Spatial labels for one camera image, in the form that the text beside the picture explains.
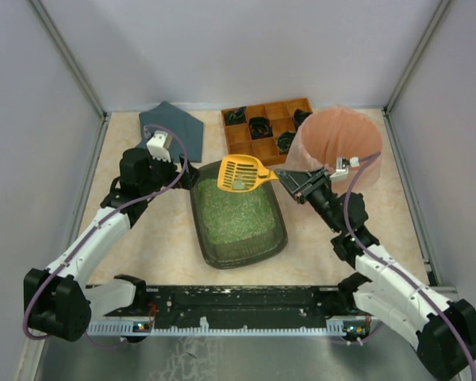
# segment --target gray wall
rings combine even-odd
[[[455,2],[393,122],[436,267],[476,307],[476,1]]]
[[[107,110],[383,106],[434,0],[44,0]]]
[[[28,3],[0,1],[0,381],[24,340],[23,277],[62,250],[98,126]]]

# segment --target purple cable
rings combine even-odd
[[[382,258],[379,256],[376,256],[373,252],[371,252],[364,244],[362,241],[358,239],[356,236],[355,232],[351,228],[351,223],[349,222],[349,198],[351,197],[351,192],[353,186],[356,184],[358,181],[358,178],[361,176],[361,174],[381,155],[380,152],[375,153],[374,155],[367,156],[363,159],[360,159],[360,161],[365,161],[364,165],[356,172],[355,177],[351,181],[351,184],[349,184],[349,188],[347,189],[346,192],[346,197],[344,199],[344,220],[346,223],[346,228],[349,234],[351,234],[351,237],[355,239],[356,244],[361,248],[368,256],[370,256],[372,259],[376,260],[383,266],[388,266],[388,263],[384,261]],[[440,316],[440,318],[444,321],[444,323],[447,325],[447,327],[450,329],[451,333],[453,333],[453,336],[459,343],[460,348],[462,349],[462,352],[464,356],[467,359],[467,362],[469,363],[469,368],[470,368],[470,373],[471,373],[471,379],[472,381],[476,381],[476,365],[474,364],[473,356],[470,354],[469,349],[466,346],[466,343],[463,341],[462,337],[459,334],[459,331],[455,328],[455,326],[451,323],[450,319],[447,318],[447,316],[444,314],[444,312],[428,297],[428,295],[423,291],[423,290],[418,290],[418,286],[399,268],[395,266],[390,266],[391,270],[396,272],[400,277],[403,278],[414,290],[417,290],[418,294],[430,305],[431,308],[434,309],[435,312]]]
[[[146,125],[144,127],[145,129],[154,129],[154,130],[161,130],[161,131],[164,131],[166,133],[169,133],[170,135],[172,135],[179,143],[180,143],[180,146],[182,146],[182,150],[183,150],[183,155],[185,158],[188,157],[187,155],[187,150],[186,150],[186,147],[184,145],[184,143],[182,142],[182,140],[175,134],[173,133],[171,130],[167,129],[166,127],[162,127],[160,125]],[[131,206],[131,205],[134,205],[134,204],[137,204],[138,202],[142,202],[144,200],[148,200],[150,198],[154,198],[154,197],[157,197],[159,195],[161,195],[162,193],[170,190],[172,187],[175,186],[175,184],[182,178],[182,175],[183,173],[187,170],[187,160],[185,159],[185,161],[183,162],[183,165],[182,165],[182,170],[180,171],[180,173],[175,177],[175,179],[169,183],[169,185],[167,185],[166,187],[164,187],[162,190],[159,190],[157,192],[153,192],[152,194],[149,194],[147,196],[144,196],[144,197],[139,197],[139,198],[136,198],[134,200],[131,200],[129,202],[126,202],[124,205],[122,206],[119,206],[118,208],[116,208],[115,210],[113,210],[111,213],[107,214],[106,216],[104,216],[99,222],[98,222],[98,225],[101,225],[103,224],[104,222],[108,221],[112,216],[114,216],[115,214],[118,214],[120,213],[123,209]],[[92,236],[92,234],[95,233],[95,231],[97,230],[97,227],[96,226],[93,226],[92,229],[90,229],[88,231],[88,233],[81,239],[81,241],[75,246],[75,248],[72,250],[72,252],[67,256],[67,258],[65,259],[65,263],[66,264],[69,264],[72,260],[72,258],[74,258],[74,256],[79,252],[79,250],[83,247],[83,245],[90,239],[90,237]],[[27,336],[29,339],[31,340],[44,340],[44,339],[47,339],[49,337],[49,335],[42,335],[42,336],[35,336],[35,335],[32,335],[29,331],[29,318],[30,318],[30,314],[32,313],[32,309],[33,309],[33,306],[35,306],[35,303],[37,302],[37,300],[39,299],[40,295],[44,292],[44,290],[46,289],[46,287],[48,286],[48,284],[63,270],[63,268],[65,267],[65,264],[61,264],[60,266],[58,266],[58,268],[56,270],[54,270],[53,273],[51,273],[45,281],[43,281],[43,283],[39,286],[39,288],[37,289],[36,293],[33,295],[32,299],[30,300],[30,303],[28,304],[28,306],[26,307],[26,310],[25,310],[25,316],[23,316],[23,332],[25,333],[25,336]]]

